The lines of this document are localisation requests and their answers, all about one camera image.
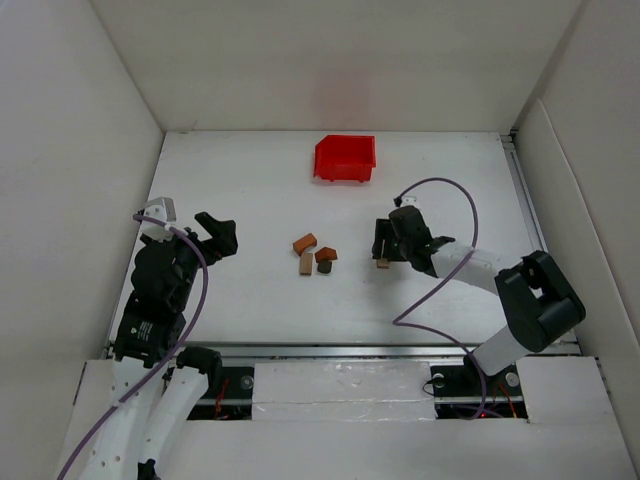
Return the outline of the red plastic bin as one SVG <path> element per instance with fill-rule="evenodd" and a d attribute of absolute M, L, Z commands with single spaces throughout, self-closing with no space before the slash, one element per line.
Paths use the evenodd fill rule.
<path fill-rule="evenodd" d="M 324 181 L 369 182 L 375 167 L 374 136 L 327 135 L 314 149 L 313 176 Z"/>

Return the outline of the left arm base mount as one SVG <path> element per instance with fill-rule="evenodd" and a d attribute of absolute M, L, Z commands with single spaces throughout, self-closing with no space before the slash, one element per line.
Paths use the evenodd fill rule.
<path fill-rule="evenodd" d="M 254 368 L 227 366 L 218 387 L 209 389 L 196 403 L 190 421 L 241 421 L 252 418 Z"/>

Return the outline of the tan short wood block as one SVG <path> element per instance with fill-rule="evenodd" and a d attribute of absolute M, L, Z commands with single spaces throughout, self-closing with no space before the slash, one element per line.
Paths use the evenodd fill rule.
<path fill-rule="evenodd" d="M 299 260 L 299 274 L 301 276 L 311 276 L 313 273 L 314 254 L 303 252 Z"/>

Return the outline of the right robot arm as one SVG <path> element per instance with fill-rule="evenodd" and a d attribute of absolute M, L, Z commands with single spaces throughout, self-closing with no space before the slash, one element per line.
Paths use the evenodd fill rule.
<path fill-rule="evenodd" d="M 458 280 L 499 298 L 506 325 L 467 356 L 488 377 L 544 351 L 586 318 L 586 307 L 549 253 L 536 250 L 514 260 L 435 237 L 412 205 L 376 221 L 372 258 L 406 262 L 432 278 Z"/>

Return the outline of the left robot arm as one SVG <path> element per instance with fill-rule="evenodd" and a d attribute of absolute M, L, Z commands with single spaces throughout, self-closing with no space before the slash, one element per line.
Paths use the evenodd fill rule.
<path fill-rule="evenodd" d="M 196 403 L 224 388 L 219 352 L 185 342 L 196 322 L 184 317 L 197 279 L 236 254 L 236 224 L 206 212 L 201 240 L 148 212 L 135 215 L 143 246 L 113 345 L 110 406 L 88 432 L 92 446 L 81 478 L 157 479 L 161 463 Z"/>

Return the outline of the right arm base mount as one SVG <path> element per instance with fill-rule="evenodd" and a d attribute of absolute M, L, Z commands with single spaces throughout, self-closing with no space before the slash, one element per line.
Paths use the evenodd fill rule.
<path fill-rule="evenodd" d="M 528 413 L 515 364 L 494 376 L 485 376 L 482 387 L 471 365 L 432 365 L 423 392 L 434 399 L 437 419 L 527 419 Z"/>

